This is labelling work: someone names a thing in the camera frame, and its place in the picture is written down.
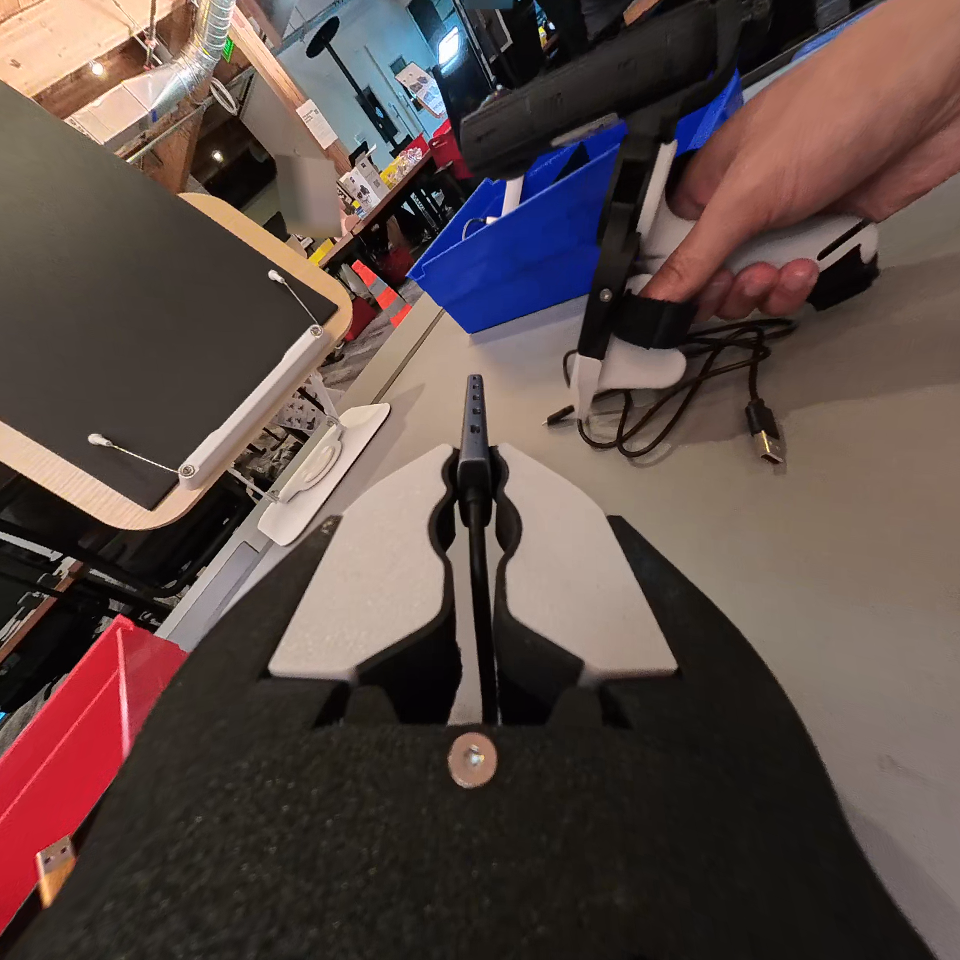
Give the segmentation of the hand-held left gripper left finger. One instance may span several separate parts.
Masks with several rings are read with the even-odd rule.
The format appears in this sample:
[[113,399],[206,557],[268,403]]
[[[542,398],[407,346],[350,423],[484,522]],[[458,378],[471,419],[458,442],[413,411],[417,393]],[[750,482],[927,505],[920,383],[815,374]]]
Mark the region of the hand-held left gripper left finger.
[[366,490],[339,525],[270,660],[270,675],[453,703],[459,646],[448,550],[452,446]]

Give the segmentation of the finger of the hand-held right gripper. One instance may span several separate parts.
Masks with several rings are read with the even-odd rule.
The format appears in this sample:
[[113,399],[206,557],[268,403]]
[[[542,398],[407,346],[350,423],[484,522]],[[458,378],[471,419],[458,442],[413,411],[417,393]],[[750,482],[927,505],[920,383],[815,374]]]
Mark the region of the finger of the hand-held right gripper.
[[580,421],[600,392],[664,388],[686,367],[679,347],[689,331],[689,304],[643,294],[689,233],[666,198],[677,150],[676,140],[626,138],[617,152],[570,371]]

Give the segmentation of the grey hub with cable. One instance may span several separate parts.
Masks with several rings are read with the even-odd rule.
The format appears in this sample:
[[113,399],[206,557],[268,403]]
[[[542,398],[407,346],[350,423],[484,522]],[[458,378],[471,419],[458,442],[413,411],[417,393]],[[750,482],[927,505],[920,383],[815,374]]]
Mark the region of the grey hub with cable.
[[494,511],[494,473],[488,439],[483,378],[466,379],[462,438],[456,469],[461,520],[468,540],[471,605],[482,721],[498,723],[498,679],[487,560],[487,529]]

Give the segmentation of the person's right hand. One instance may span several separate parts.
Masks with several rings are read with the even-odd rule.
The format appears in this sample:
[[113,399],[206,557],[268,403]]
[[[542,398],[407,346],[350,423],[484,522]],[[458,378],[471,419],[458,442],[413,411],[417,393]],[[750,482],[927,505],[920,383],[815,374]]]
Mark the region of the person's right hand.
[[642,295],[700,318],[796,312],[818,279],[798,259],[733,274],[758,234],[825,212],[880,223],[958,173],[959,3],[884,2],[750,100],[688,163],[671,198],[694,222]]

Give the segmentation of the red plastic bin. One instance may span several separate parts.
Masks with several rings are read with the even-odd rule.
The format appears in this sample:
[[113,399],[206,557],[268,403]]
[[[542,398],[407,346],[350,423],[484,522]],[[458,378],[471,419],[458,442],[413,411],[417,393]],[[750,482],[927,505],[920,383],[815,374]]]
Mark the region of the red plastic bin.
[[37,852],[75,840],[187,656],[117,616],[2,752],[2,931],[39,900]]

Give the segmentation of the grey desk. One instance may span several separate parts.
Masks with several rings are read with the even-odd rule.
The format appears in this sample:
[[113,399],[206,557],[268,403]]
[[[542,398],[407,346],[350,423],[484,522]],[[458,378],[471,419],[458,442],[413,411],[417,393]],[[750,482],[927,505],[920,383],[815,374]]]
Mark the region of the grey desk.
[[756,452],[742,374],[627,460],[575,423],[544,425],[567,399],[580,300],[470,336],[423,299],[342,396],[391,412],[321,515],[457,444],[481,374],[489,438],[627,519],[762,655],[889,892],[958,958],[957,176],[882,224],[880,264],[866,294],[805,314],[761,366],[781,466]]

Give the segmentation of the blue plastic bin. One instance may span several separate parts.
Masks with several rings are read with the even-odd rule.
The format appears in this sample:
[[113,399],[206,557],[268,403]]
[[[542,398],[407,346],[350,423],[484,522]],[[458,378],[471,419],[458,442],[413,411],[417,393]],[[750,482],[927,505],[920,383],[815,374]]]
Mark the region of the blue plastic bin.
[[[743,107],[740,68],[757,67],[777,52],[767,35],[776,20],[770,2],[769,28],[762,44],[741,47],[738,66],[721,94],[679,121],[675,180],[695,154]],[[453,134],[469,173],[480,185],[411,271],[411,277],[467,333],[575,300],[589,293],[599,257],[597,230],[626,125],[618,121],[590,134],[549,147],[524,175],[519,207],[506,217],[501,208],[507,179],[478,174],[461,148],[461,125],[493,95],[521,89],[612,38],[611,25],[590,48],[559,65],[542,69],[513,89],[499,89],[485,101],[462,101],[453,114]]]

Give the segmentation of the orange traffic cone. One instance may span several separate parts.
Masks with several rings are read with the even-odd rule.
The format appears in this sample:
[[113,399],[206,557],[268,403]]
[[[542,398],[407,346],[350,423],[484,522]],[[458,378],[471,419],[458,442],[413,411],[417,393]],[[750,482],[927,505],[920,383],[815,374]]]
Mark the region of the orange traffic cone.
[[411,304],[363,261],[355,260],[352,264],[352,270],[360,281],[366,285],[366,289],[374,298],[384,317],[394,328],[397,328],[412,309]]

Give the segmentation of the wooden background table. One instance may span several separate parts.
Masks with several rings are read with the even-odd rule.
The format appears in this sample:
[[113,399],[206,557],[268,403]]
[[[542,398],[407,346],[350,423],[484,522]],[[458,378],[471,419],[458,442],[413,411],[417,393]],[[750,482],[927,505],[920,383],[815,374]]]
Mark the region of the wooden background table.
[[406,150],[393,162],[393,166],[402,176],[388,182],[386,196],[379,199],[372,210],[341,237],[322,242],[308,256],[311,264],[319,268],[333,264],[336,258],[344,257],[361,238],[385,224],[396,209],[408,203],[413,204],[433,235],[439,233],[442,228],[441,209],[426,189],[428,177],[440,171],[434,150]]

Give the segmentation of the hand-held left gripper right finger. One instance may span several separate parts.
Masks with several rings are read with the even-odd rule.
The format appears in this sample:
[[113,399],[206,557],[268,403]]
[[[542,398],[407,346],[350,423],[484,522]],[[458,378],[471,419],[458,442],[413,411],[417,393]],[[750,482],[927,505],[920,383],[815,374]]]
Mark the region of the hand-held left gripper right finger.
[[674,675],[677,659],[604,510],[517,447],[495,453],[492,635],[506,689],[556,703],[572,688]]

